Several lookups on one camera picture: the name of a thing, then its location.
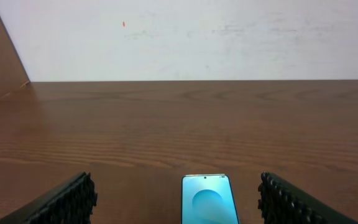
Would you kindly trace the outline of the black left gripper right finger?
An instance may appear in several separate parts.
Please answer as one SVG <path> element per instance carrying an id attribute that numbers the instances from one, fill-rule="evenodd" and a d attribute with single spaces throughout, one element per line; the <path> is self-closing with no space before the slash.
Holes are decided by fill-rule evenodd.
<path id="1" fill-rule="evenodd" d="M 261 173 L 258 209 L 264 223 L 358 224 L 272 172 Z"/>

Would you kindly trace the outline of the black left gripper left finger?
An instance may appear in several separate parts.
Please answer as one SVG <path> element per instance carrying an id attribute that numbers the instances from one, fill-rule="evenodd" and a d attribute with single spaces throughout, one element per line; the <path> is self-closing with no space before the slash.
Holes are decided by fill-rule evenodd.
<path id="1" fill-rule="evenodd" d="M 97 199 L 91 174 L 80 172 L 0 218 L 0 224 L 90 224 Z"/>

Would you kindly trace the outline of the blue screen smartphone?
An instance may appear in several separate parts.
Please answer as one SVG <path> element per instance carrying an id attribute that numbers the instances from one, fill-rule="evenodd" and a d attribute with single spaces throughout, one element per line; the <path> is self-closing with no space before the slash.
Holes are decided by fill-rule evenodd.
<path id="1" fill-rule="evenodd" d="M 230 178 L 185 175 L 181 180 L 181 224 L 239 224 Z"/>

